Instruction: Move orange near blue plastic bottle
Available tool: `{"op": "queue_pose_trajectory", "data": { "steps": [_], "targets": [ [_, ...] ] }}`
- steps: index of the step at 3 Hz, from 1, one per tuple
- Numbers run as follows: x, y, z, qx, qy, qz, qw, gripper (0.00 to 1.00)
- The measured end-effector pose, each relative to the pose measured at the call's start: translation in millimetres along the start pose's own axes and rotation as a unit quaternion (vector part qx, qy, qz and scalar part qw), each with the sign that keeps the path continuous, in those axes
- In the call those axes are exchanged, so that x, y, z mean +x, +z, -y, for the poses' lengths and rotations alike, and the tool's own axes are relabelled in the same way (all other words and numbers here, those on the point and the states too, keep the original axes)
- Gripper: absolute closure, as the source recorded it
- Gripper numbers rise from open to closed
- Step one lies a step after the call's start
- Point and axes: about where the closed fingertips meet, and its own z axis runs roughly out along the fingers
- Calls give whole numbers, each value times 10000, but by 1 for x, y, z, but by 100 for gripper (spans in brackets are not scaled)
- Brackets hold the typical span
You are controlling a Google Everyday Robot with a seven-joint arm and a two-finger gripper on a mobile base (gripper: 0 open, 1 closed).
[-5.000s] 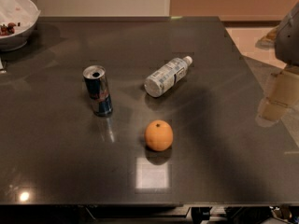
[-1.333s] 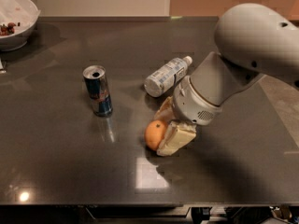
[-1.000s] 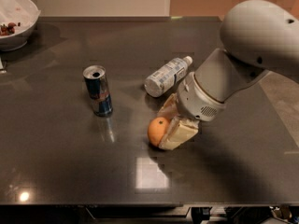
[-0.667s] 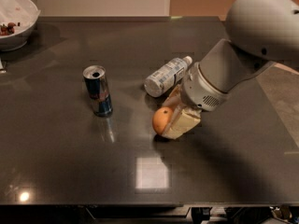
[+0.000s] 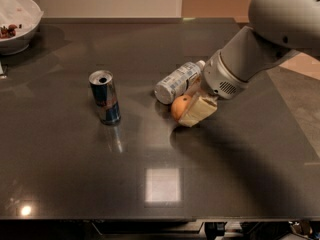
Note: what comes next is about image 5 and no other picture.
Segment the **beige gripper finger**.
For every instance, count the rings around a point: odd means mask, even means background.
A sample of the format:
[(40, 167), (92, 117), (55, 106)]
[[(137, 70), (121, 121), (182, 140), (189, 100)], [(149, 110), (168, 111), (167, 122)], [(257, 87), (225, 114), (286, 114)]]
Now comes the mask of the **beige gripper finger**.
[(192, 127), (216, 111), (216, 96), (202, 96), (195, 94), (187, 106), (187, 109), (182, 113), (178, 123), (186, 127)]
[(198, 95), (200, 93), (200, 85), (201, 85), (201, 78), (196, 79), (192, 85), (188, 87), (185, 91), (185, 95), (193, 97), (194, 95)]

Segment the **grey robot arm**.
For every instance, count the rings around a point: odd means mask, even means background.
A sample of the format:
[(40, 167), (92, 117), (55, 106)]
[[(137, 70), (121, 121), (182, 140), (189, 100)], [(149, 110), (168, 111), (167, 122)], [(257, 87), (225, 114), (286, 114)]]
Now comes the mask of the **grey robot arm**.
[(217, 101), (245, 91), (259, 72), (299, 53), (320, 57), (320, 0), (251, 0), (249, 25), (204, 65), (200, 83), (171, 106), (173, 118), (192, 127), (217, 110)]

